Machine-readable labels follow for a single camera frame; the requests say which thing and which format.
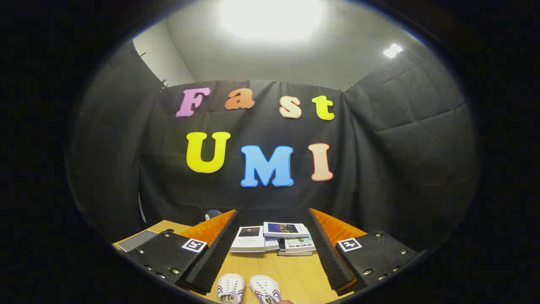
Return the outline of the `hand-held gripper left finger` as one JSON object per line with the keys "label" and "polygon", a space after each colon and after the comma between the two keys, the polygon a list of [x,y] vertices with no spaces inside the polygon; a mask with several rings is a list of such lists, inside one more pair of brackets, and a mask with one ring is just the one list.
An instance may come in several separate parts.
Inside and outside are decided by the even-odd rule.
{"label": "hand-held gripper left finger", "polygon": [[207,294],[237,227],[238,212],[230,210],[185,231],[146,230],[128,240],[127,258],[164,281]]}

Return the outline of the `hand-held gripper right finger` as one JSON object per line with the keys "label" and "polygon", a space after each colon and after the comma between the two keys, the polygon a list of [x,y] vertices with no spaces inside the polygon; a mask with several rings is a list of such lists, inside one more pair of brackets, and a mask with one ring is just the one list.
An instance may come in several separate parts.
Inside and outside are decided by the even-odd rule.
{"label": "hand-held gripper right finger", "polygon": [[308,210],[306,227],[336,293],[358,292],[382,284],[418,256],[416,250],[388,233],[362,231],[313,208]]}

